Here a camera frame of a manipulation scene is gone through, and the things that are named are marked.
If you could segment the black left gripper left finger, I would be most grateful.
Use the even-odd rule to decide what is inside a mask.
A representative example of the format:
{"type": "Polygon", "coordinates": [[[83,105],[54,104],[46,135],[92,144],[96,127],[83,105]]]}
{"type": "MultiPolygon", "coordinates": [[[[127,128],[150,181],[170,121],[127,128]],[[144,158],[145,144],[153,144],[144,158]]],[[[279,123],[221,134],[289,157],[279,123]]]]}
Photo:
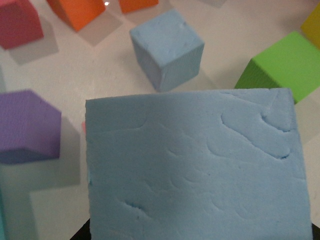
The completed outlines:
{"type": "Polygon", "coordinates": [[[70,238],[70,240],[91,240],[90,219],[70,238]]]}

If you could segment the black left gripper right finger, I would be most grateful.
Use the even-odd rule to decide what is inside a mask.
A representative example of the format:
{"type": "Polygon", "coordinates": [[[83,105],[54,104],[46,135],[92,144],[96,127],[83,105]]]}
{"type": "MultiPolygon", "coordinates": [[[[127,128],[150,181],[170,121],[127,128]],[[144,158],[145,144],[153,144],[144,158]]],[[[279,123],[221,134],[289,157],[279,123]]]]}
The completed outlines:
{"type": "Polygon", "coordinates": [[[311,227],[313,240],[320,240],[320,228],[313,223],[311,227]]]}

